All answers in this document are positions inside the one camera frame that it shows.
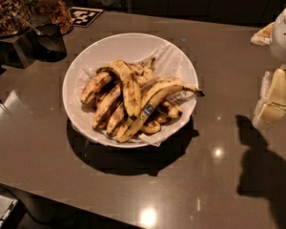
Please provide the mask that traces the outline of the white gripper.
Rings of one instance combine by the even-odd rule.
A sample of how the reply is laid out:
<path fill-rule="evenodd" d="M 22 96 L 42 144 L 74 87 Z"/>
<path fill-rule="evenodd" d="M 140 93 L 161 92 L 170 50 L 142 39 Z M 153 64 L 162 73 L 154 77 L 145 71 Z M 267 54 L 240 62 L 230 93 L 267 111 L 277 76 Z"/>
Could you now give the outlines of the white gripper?
<path fill-rule="evenodd" d="M 272 31 L 270 50 L 286 63 L 286 8 L 277 17 Z M 258 129 L 275 126 L 286 115 L 286 64 L 275 71 L 266 71 L 261 83 L 253 125 Z"/>

